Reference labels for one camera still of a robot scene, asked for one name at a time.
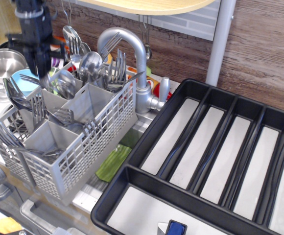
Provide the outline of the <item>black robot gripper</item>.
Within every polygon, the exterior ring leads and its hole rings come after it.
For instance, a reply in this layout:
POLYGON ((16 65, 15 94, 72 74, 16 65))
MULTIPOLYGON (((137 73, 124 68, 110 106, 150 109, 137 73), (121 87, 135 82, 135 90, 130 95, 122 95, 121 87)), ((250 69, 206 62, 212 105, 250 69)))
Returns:
POLYGON ((56 18, 51 15, 48 7, 16 7, 21 32, 6 33, 12 47, 12 40, 23 44, 19 48, 24 54, 31 71, 36 71, 39 78, 44 77, 51 69, 51 58, 65 58, 65 44, 53 37, 51 21, 56 18))

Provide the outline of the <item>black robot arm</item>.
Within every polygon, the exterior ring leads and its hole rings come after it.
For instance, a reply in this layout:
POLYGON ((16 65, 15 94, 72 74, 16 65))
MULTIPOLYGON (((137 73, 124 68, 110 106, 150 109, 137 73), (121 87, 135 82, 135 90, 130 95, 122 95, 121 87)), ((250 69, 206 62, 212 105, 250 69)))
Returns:
POLYGON ((65 58, 65 43, 55 39, 53 16, 44 0, 16 0, 15 16, 21 33, 7 33, 11 49, 20 51, 30 71, 43 78, 51 69, 52 58, 65 58))

